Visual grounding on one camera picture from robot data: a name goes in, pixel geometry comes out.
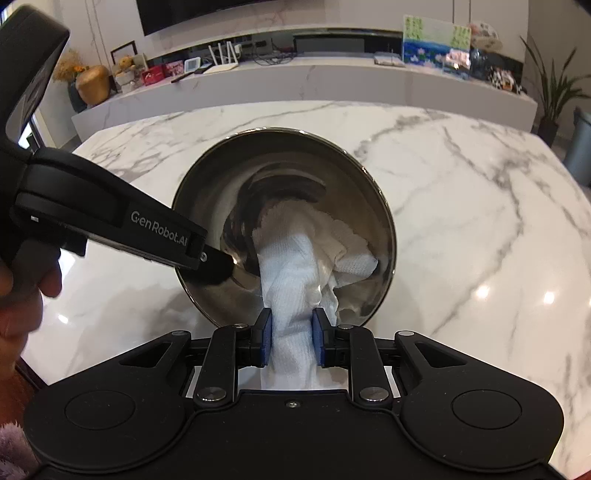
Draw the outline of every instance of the white towel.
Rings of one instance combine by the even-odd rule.
[[[343,388],[316,365],[312,309],[336,324],[335,288],[368,278],[378,261],[367,242],[341,220],[303,200],[271,207],[252,233],[265,307],[273,312],[271,359],[261,371],[266,390]]]

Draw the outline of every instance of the white marble table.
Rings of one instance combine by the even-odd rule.
[[[548,389],[564,433],[552,464],[591,469],[591,205],[537,138],[436,111],[270,102],[175,113],[98,132],[77,153],[170,205],[194,161],[228,134],[292,127],[351,152],[383,189],[398,264],[374,334],[431,336]],[[213,327],[174,270],[89,244],[66,255],[24,359],[55,382],[174,329]]]

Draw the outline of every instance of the metal bowl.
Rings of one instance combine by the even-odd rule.
[[[366,280],[335,290],[339,323],[363,325],[382,303],[394,275],[394,221],[378,185],[345,150],[315,135],[255,128],[207,150],[185,175],[173,209],[207,229],[206,243],[233,256],[231,278],[220,285],[183,288],[215,325],[254,324],[263,308],[252,230],[265,205],[281,199],[313,202],[366,239],[378,259]]]

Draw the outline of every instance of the blue gripper pad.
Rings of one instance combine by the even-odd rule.
[[[261,355],[262,355],[262,364],[267,366],[269,365],[269,358],[271,357],[271,332],[273,331],[273,313],[269,315],[267,319],[267,323],[262,331],[262,346],[261,346]]]
[[[324,366],[324,334],[320,327],[320,321],[315,310],[312,310],[312,344],[314,345],[314,353],[316,354],[316,363],[321,367]]]

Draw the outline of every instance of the television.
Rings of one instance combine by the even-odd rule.
[[[217,10],[268,0],[136,0],[144,35]]]

